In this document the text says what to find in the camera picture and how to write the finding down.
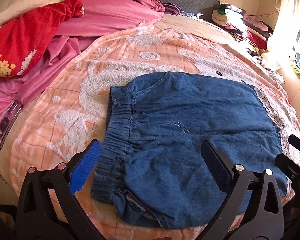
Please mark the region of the smartphone in clear case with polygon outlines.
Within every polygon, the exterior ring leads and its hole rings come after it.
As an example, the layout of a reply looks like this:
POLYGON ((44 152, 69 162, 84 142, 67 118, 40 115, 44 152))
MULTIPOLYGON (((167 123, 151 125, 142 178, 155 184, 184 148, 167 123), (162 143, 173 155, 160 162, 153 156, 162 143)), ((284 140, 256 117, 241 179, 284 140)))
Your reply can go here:
POLYGON ((0 150, 2 150, 7 136, 22 110, 23 104, 18 100, 14 100, 4 114, 0 122, 0 150))

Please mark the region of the pile of folded clothes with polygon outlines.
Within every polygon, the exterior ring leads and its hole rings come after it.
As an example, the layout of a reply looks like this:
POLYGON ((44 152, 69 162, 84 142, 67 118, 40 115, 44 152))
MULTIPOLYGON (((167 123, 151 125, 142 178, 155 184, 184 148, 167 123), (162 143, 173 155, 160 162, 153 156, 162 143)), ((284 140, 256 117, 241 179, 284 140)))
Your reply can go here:
POLYGON ((223 3, 212 10, 212 21, 241 43, 251 56, 261 56, 267 49, 271 26, 247 15, 244 9, 223 3))

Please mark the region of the blue denim lace-trimmed pants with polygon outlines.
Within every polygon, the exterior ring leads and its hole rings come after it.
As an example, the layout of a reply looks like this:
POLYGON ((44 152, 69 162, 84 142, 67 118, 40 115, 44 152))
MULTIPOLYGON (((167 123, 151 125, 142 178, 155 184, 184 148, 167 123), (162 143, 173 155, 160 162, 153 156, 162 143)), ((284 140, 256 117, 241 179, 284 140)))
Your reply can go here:
POLYGON ((281 127, 254 86, 181 72, 139 76, 109 92, 106 135, 91 196, 135 226, 186 229, 208 223, 225 198, 204 159, 204 140, 250 171, 275 166, 281 127))

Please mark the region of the pink blanket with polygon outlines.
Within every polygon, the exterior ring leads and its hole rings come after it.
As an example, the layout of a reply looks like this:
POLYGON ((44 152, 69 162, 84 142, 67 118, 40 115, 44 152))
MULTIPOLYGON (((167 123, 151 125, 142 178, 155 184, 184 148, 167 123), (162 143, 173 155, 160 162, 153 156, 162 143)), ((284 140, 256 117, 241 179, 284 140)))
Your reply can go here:
POLYGON ((61 23, 42 57, 29 72, 23 76, 0 77, 0 122, 14 100, 26 107, 96 38, 141 23, 157 23, 164 13, 158 0, 81 1, 84 15, 61 23))

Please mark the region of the red floral blanket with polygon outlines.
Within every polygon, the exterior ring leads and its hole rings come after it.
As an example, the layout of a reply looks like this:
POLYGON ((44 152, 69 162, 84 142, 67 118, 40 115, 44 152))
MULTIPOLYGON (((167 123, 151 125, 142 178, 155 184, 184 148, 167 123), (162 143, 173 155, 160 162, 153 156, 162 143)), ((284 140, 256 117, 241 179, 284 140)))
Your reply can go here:
POLYGON ((61 23, 83 15, 81 0, 64 0, 0 26, 0 77, 25 75, 38 63, 61 23))

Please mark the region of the striped purple pillow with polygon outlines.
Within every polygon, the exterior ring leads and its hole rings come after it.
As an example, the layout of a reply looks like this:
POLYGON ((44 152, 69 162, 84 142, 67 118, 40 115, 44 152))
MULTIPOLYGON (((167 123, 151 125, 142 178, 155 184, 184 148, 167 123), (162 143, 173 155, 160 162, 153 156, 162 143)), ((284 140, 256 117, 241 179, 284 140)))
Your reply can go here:
POLYGON ((163 3, 162 5, 165 8, 164 11, 165 14, 174 15, 174 16, 185 16, 185 12, 178 5, 172 3, 163 3))

